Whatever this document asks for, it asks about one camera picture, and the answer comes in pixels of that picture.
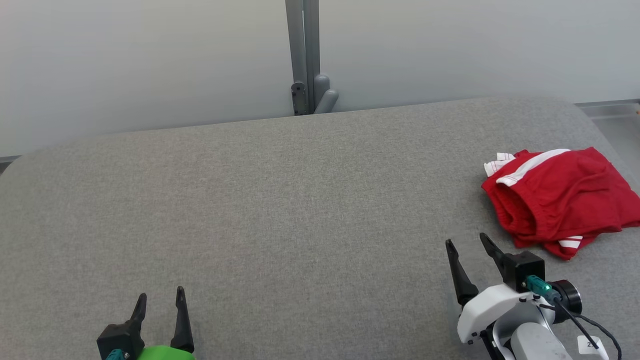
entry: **folded red garment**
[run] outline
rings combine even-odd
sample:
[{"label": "folded red garment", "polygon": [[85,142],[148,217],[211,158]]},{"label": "folded red garment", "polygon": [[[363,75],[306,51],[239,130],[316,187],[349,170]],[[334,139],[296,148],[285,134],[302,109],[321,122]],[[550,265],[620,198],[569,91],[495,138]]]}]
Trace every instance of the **folded red garment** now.
[{"label": "folded red garment", "polygon": [[482,188],[517,247],[569,260],[599,234],[640,226],[640,197],[592,147],[521,151],[500,166]]}]

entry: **green robot part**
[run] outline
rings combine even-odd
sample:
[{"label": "green robot part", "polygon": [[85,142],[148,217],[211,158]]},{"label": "green robot part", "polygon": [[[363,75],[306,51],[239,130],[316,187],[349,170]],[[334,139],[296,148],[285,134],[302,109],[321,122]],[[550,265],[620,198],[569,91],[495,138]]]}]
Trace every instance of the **green robot part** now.
[{"label": "green robot part", "polygon": [[178,286],[175,297],[178,316],[171,346],[146,347],[140,337],[142,320],[147,313],[147,294],[142,293],[131,318],[121,324],[109,324],[97,340],[102,360],[195,360],[193,336],[184,288]]}]

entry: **gray table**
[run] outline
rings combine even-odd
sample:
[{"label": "gray table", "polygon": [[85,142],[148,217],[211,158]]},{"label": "gray table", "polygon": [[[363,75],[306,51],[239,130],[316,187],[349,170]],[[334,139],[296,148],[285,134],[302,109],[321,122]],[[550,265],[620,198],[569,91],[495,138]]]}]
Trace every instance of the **gray table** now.
[{"label": "gray table", "polygon": [[[168,344],[180,284],[199,360],[488,359],[482,344],[458,341],[444,241],[481,289],[497,284],[478,232],[515,249],[480,189],[483,163],[588,146],[628,175],[573,105],[491,98],[124,133],[25,155],[0,176],[0,357],[97,359],[96,337],[143,291],[143,339]],[[584,314],[626,359],[640,358],[639,235],[603,235],[570,262],[532,250],[550,280],[579,288]],[[575,326],[555,330],[578,358]]]}]

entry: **white wall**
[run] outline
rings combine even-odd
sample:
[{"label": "white wall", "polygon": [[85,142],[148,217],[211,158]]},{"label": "white wall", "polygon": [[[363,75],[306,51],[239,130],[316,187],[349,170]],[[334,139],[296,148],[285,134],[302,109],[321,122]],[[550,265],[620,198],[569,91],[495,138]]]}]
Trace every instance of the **white wall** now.
[{"label": "white wall", "polygon": [[638,0],[320,0],[334,111],[497,94],[640,97]]},{"label": "white wall", "polygon": [[2,0],[0,157],[293,114],[283,1]]}]

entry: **black cable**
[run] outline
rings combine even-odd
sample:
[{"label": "black cable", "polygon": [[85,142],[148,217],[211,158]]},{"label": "black cable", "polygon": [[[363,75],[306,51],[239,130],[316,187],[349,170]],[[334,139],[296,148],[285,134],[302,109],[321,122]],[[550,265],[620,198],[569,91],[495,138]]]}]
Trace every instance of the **black cable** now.
[{"label": "black cable", "polygon": [[[540,304],[540,307],[544,308],[544,309],[551,309],[553,311],[556,311],[556,308],[553,306],[549,306],[549,305],[544,305],[544,304]],[[599,323],[593,321],[592,319],[582,315],[582,314],[578,314],[578,313],[573,313],[571,312],[571,314],[577,318],[581,318],[584,321],[590,323],[591,325],[597,327],[598,329],[600,329],[600,331],[602,331],[603,334],[605,334],[607,337],[609,337],[609,339],[611,339],[611,341],[613,342],[613,346],[616,347],[616,350],[618,351],[618,360],[622,360],[622,348],[620,347],[620,344],[618,343],[618,340],[616,340],[616,337],[613,336],[613,334],[611,334],[607,329],[604,328],[604,326],[600,325]]]},{"label": "black cable", "polygon": [[582,326],[582,324],[580,322],[578,322],[578,319],[576,319],[575,316],[573,314],[571,314],[571,311],[569,311],[566,307],[564,307],[564,305],[562,305],[562,302],[560,302],[560,298],[559,297],[554,298],[554,302],[556,303],[556,305],[558,305],[564,311],[565,314],[567,314],[569,316],[571,321],[573,321],[573,323],[578,327],[578,329],[580,329],[580,331],[582,331],[582,333],[587,337],[587,340],[589,340],[589,342],[597,350],[599,348],[598,344],[596,344],[596,342],[593,341],[593,338],[591,338],[591,335],[589,335],[587,330],[585,330],[584,326]]}]

